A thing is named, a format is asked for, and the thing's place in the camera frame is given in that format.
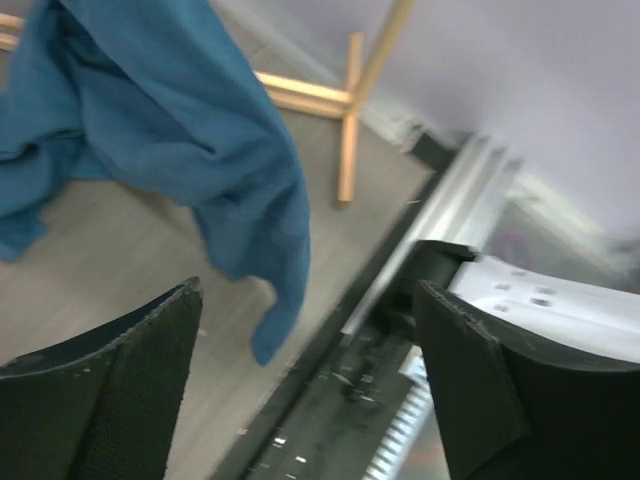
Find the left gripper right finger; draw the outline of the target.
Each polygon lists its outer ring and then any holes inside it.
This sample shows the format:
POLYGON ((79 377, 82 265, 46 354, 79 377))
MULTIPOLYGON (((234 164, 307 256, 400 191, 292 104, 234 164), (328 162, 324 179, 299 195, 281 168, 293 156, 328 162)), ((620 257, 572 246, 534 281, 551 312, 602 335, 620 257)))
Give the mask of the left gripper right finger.
POLYGON ((639 367, 587 353, 426 281, 413 303, 454 479, 635 479, 639 367))

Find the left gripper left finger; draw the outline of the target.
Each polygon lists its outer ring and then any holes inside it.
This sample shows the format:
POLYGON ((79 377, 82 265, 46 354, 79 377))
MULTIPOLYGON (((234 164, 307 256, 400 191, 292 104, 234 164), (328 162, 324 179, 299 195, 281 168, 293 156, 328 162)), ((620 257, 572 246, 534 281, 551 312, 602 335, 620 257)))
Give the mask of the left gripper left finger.
POLYGON ((191 277, 2 365, 2 478, 163 478, 202 309, 191 277))

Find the blue t shirt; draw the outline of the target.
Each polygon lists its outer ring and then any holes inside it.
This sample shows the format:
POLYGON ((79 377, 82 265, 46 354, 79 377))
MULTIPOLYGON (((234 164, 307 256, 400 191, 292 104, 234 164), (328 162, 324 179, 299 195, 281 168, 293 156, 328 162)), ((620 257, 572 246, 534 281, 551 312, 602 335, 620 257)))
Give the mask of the blue t shirt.
POLYGON ((1 256, 45 233, 72 179, 189 208, 210 263, 269 282, 251 348, 268 364, 299 316, 310 205, 294 142, 206 1, 36 1, 1 96, 1 256))

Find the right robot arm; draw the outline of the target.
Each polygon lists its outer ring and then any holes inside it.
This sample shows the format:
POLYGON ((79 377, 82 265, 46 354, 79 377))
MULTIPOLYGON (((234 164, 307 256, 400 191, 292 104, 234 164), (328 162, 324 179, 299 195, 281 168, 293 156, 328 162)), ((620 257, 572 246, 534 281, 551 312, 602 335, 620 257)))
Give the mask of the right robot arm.
POLYGON ((589 353, 639 361, 639 297, 541 275, 465 245, 420 240, 403 265, 407 288, 431 280, 508 323, 589 353))

